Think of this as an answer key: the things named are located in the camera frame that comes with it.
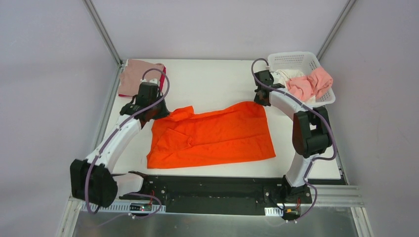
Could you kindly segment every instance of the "white cloth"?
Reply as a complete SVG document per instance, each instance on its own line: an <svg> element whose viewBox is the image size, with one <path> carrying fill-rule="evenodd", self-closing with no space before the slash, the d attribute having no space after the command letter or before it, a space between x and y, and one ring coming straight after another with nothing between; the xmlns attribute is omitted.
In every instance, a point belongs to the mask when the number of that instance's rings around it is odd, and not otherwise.
<svg viewBox="0 0 419 237"><path fill-rule="evenodd" d="M274 77L275 81L277 81L277 83L281 83L285 86L285 88L287 88L287 81L289 81L291 78L302 77L304 76L304 73L298 69L278 69L273 72L272 76ZM306 101L307 104L312 104L315 102L315 95Z"/></svg>

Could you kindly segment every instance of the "white wall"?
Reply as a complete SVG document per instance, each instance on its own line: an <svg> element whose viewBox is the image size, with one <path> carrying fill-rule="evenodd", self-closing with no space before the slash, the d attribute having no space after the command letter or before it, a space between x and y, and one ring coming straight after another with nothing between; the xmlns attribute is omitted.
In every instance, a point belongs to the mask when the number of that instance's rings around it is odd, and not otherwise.
<svg viewBox="0 0 419 237"><path fill-rule="evenodd" d="M81 0L2 0L0 32L0 235L55 236L117 67Z"/></svg>
<svg viewBox="0 0 419 237"><path fill-rule="evenodd" d="M419 1L360 0L321 64L351 184L360 185L377 237L417 236Z"/></svg>
<svg viewBox="0 0 419 237"><path fill-rule="evenodd" d="M347 0L94 0L124 58L317 53Z"/></svg>

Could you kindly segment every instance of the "pink folded cloth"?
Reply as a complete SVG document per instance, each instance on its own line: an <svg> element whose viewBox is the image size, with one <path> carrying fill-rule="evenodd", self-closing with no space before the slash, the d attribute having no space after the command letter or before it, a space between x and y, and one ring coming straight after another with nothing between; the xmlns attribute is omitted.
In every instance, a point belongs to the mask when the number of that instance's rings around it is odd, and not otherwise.
<svg viewBox="0 0 419 237"><path fill-rule="evenodd" d="M301 101L307 101L312 96L322 97L332 86L333 78L323 67L314 69L309 76L291 78L287 81L287 89Z"/></svg>

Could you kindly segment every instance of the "white table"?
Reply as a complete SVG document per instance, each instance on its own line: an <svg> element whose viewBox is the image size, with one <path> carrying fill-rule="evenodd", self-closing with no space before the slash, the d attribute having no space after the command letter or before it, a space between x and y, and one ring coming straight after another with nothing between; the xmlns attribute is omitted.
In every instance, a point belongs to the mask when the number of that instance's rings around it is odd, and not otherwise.
<svg viewBox="0 0 419 237"><path fill-rule="evenodd" d="M252 61L241 60L147 60L163 63L170 79L170 91L166 97L169 111L192 105L200 114L222 110L242 101L252 101L254 84L250 66ZM255 71L264 69L264 64L255 65ZM121 107L130 99L116 96L106 128L108 133L115 125ZM268 126L276 157L262 161L219 164L176 169L147 169L147 154L151 147L151 127L148 122L128 144L114 173L131 170L153 175L191 175L223 177L282 177L288 171L294 157L292 144L292 121L274 107L265 107ZM330 157L328 148L324 156ZM336 161L316 161L309 175L312 179L340 179Z"/></svg>

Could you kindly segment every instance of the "laundry basket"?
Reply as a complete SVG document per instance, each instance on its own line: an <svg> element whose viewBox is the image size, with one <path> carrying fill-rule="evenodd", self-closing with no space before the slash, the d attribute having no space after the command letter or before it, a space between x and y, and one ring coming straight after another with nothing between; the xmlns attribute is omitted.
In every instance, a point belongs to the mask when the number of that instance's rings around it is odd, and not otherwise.
<svg viewBox="0 0 419 237"><path fill-rule="evenodd" d="M268 56L268 63L272 71L278 69L298 69L305 75L320 67L319 60L316 55L312 52L285 52L285 53L274 53ZM319 107L327 104L331 104L336 100L335 94L332 88L319 99L316 99L315 103L307 103L313 107Z"/></svg>

